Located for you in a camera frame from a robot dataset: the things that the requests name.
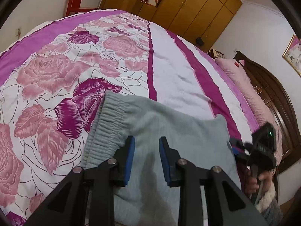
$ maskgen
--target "power outlet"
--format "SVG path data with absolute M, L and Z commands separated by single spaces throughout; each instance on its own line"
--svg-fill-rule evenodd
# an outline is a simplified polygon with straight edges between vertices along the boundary
M 21 33 L 22 33 L 22 27 L 16 29 L 16 36 L 19 36 L 21 37 Z

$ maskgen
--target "fluffy cuff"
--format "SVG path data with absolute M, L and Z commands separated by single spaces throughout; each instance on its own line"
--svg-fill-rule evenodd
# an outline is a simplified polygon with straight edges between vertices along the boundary
M 262 213 L 263 211 L 265 211 L 270 206 L 272 200 L 275 197 L 275 194 L 276 194 L 275 185 L 272 182 L 269 190 L 264 194 L 264 196 L 260 199 L 260 201 L 256 205 L 256 209 L 260 213 Z

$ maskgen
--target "wall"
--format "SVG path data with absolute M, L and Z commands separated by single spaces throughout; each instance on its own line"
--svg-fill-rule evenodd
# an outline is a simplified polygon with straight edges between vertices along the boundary
M 227 58 L 233 58 L 236 50 L 268 69 L 285 88 L 296 112 L 301 130 L 301 78 L 282 58 L 293 29 L 287 20 L 257 5 L 243 3 L 227 28 L 213 45 Z M 301 186 L 301 162 L 279 176 L 279 204 L 293 197 Z
M 82 0 L 83 7 L 98 7 L 100 0 Z M 23 0 L 11 13 L 0 29 L 0 52 L 16 41 L 16 29 L 22 27 L 22 35 L 37 25 L 64 17 L 68 0 Z

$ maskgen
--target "magenta stripe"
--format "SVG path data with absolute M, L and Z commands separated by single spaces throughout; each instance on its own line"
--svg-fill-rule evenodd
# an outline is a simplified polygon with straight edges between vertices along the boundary
M 195 70 L 195 76 L 199 84 L 201 85 L 205 95 L 212 100 L 211 108 L 213 114 L 223 115 L 227 121 L 230 137 L 241 140 L 240 133 L 237 129 L 235 121 L 230 114 L 230 110 L 226 105 L 218 86 L 215 85 L 205 67 L 198 61 L 193 52 L 187 48 L 187 46 L 177 37 L 176 34 L 167 30 L 166 32 L 171 36 L 171 38 L 175 40 L 176 45 L 185 54 L 190 66 Z
M 148 94 L 149 98 L 157 101 L 157 91 L 155 90 L 154 87 L 154 69 L 153 69 L 153 43 L 151 40 L 151 30 L 150 30 L 150 22 L 148 22 L 147 25 L 147 30 L 148 30 L 148 43 L 149 43 L 149 53 L 148 53 L 148 64 L 147 64 L 147 85 L 148 85 Z
M 16 42 L 8 51 L 0 56 L 0 86 L 10 76 L 13 69 L 22 65 L 34 52 L 51 43 L 60 34 L 72 31 L 79 24 L 100 19 L 109 15 L 125 13 L 121 10 L 95 11 L 84 13 L 73 17 L 67 17 L 60 21 L 54 21 L 50 25 L 35 31 L 28 37 Z
M 257 120 L 250 108 L 250 106 L 248 105 L 246 99 L 244 98 L 244 96 L 242 95 L 241 91 L 238 89 L 238 87 L 234 84 L 234 82 L 227 76 L 227 74 L 216 64 L 216 62 L 214 61 L 213 58 L 211 58 L 208 54 L 204 53 L 202 50 L 200 50 L 199 48 L 195 47 L 198 52 L 200 53 L 200 55 L 202 57 L 204 57 L 206 60 L 208 60 L 211 65 L 213 66 L 213 68 L 215 69 L 215 71 L 220 75 L 220 77 L 224 80 L 224 82 L 228 85 L 228 87 L 230 88 L 230 90 L 233 92 L 233 94 L 235 95 L 235 97 L 237 98 L 237 100 L 240 103 L 240 107 L 248 121 L 249 127 L 251 132 L 255 132 L 256 130 L 258 130 L 259 125 L 257 123 Z

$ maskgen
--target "floral bedspread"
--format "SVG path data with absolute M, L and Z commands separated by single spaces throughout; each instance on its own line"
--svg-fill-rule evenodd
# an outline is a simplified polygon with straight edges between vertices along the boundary
M 0 209 L 13 225 L 80 164 L 107 90 L 222 114 L 243 140 L 258 126 L 212 59 L 154 23 L 114 9 L 49 22 L 0 56 Z

